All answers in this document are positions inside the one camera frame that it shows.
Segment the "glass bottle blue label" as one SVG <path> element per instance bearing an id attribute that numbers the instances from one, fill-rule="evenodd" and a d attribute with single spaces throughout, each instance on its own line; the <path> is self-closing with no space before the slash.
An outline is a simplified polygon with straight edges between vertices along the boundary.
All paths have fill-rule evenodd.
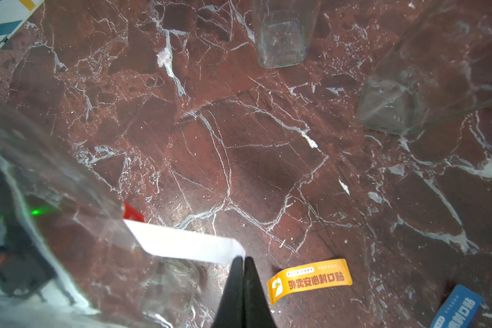
<path id="1" fill-rule="evenodd" d="M 305 61 L 314 34 L 320 1 L 254 0 L 254 40 L 262 68 L 285 68 Z"/>

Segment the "blue label sticker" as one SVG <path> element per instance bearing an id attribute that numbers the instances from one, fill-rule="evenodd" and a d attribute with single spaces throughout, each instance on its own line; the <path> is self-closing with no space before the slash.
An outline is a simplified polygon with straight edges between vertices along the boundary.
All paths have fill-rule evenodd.
<path id="1" fill-rule="evenodd" d="M 430 328 L 467 328 L 482 302 L 480 295 L 458 284 L 439 308 Z"/>

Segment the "orange label sticker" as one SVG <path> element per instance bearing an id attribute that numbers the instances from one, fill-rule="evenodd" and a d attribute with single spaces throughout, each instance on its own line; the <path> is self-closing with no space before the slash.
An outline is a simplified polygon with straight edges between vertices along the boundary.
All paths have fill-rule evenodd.
<path id="1" fill-rule="evenodd" d="M 281 298 L 297 292 L 321 288 L 352 286 L 347 261 L 333 259 L 284 269 L 267 283 L 269 303 L 273 306 Z"/>

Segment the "glass bottle red label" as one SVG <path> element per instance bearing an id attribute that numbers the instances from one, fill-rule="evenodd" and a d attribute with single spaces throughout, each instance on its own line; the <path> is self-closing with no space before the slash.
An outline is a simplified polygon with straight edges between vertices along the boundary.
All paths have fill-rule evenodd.
<path id="1" fill-rule="evenodd" d="M 197 268 L 146 253 L 124 224 L 123 201 L 2 101 L 0 170 L 56 273 L 27 299 L 0 291 L 0 327 L 191 325 Z"/>

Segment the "glass bottle orange label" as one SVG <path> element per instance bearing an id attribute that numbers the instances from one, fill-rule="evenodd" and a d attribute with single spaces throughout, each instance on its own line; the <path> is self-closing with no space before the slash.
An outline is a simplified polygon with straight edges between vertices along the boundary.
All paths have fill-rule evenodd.
<path id="1" fill-rule="evenodd" d="M 434 1 L 366 79 L 360 124 L 394 135 L 492 106 L 492 1 Z"/>

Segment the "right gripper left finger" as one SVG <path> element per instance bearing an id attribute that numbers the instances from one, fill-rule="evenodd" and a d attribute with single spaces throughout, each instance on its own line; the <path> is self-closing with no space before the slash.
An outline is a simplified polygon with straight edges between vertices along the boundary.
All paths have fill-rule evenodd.
<path id="1" fill-rule="evenodd" d="M 243 258 L 238 256 L 232 261 L 212 328 L 243 326 L 243 274 Z"/>

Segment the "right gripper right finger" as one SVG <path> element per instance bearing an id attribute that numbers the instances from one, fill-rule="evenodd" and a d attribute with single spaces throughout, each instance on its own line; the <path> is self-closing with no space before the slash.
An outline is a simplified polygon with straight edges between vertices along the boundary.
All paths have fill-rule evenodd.
<path id="1" fill-rule="evenodd" d="M 243 326 L 276 328 L 252 257 L 245 258 L 243 283 Z"/>

